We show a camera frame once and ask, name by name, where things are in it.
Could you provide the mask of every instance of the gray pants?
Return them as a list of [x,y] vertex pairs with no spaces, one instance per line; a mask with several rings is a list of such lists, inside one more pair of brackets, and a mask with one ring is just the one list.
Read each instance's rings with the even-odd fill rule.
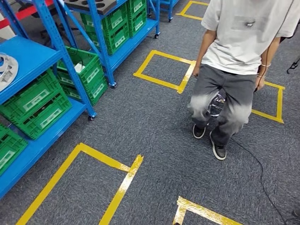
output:
[[213,142],[226,145],[229,139],[248,123],[251,113],[255,81],[257,75],[237,75],[202,64],[188,108],[192,120],[204,128],[210,118],[210,103],[220,89],[226,92],[226,101],[218,117],[218,126],[212,132]]

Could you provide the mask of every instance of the knee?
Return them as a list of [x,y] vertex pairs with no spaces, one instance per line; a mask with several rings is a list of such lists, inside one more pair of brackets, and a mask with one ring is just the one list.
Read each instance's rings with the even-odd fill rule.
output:
[[235,105],[231,110],[229,119],[238,126],[243,126],[248,123],[251,108],[251,106],[247,105]]
[[191,96],[188,108],[193,116],[203,115],[207,111],[208,103],[206,96]]

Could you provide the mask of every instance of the bracelet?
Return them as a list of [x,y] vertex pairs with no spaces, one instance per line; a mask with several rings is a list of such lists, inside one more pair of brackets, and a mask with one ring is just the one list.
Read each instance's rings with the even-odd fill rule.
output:
[[270,63],[269,65],[263,65],[263,64],[261,64],[261,66],[262,66],[262,67],[270,67],[271,64]]

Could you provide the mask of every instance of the green plastic crate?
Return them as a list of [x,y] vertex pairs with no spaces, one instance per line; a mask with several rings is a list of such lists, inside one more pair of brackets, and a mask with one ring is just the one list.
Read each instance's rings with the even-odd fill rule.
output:
[[68,96],[75,98],[76,100],[81,100],[81,97],[79,95],[75,87],[63,86],[63,90]]
[[36,139],[67,112],[72,104],[61,91],[21,124],[14,124],[30,138]]
[[[87,91],[88,98],[92,105],[96,105],[98,100],[108,88],[108,84],[105,77],[97,81],[91,90]],[[76,100],[81,100],[78,92],[75,87],[63,86],[63,89],[68,96],[75,98]]]
[[[94,33],[87,33],[87,35],[97,47],[99,47],[97,37]],[[104,37],[106,44],[107,52],[109,55],[113,55],[118,49],[124,44],[129,39],[129,26],[127,20],[126,20],[121,27],[120,27],[116,33],[112,34],[109,37]]]
[[62,87],[51,69],[0,105],[0,113],[11,122],[22,122],[44,105]]
[[147,8],[146,0],[128,0],[127,1],[128,18],[135,18],[142,8]]
[[[127,20],[127,4],[123,4],[118,9],[101,20],[101,28],[104,36],[111,36],[118,30],[124,21]],[[95,28],[90,15],[81,14],[81,18],[87,32],[93,32]]]
[[27,146],[27,142],[19,135],[0,125],[0,176]]
[[[95,82],[104,77],[103,69],[99,63],[98,55],[70,47],[67,47],[67,50],[74,65],[80,63],[85,66],[81,72],[77,73],[85,90],[92,89]],[[57,63],[57,77],[61,84],[74,85],[62,61]]]
[[134,35],[136,35],[137,32],[139,32],[140,29],[145,26],[146,20],[147,20],[146,8],[142,8],[142,10],[139,12],[139,14],[137,14],[135,18],[132,20],[129,19],[128,24],[129,24],[130,37],[133,38]]

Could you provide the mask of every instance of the sneaker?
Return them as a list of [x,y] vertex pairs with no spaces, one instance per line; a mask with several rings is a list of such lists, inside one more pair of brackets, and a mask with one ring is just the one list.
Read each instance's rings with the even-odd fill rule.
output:
[[215,144],[212,139],[212,131],[210,133],[210,141],[213,144],[213,152],[216,158],[219,160],[224,160],[226,158],[226,149],[225,146],[218,146]]
[[300,218],[300,210],[294,210],[294,214],[295,214],[296,217],[299,217],[299,218]]
[[203,136],[204,136],[206,130],[207,130],[206,127],[204,127],[204,129],[201,129],[198,128],[196,124],[194,124],[193,127],[193,135],[194,138],[201,139]]

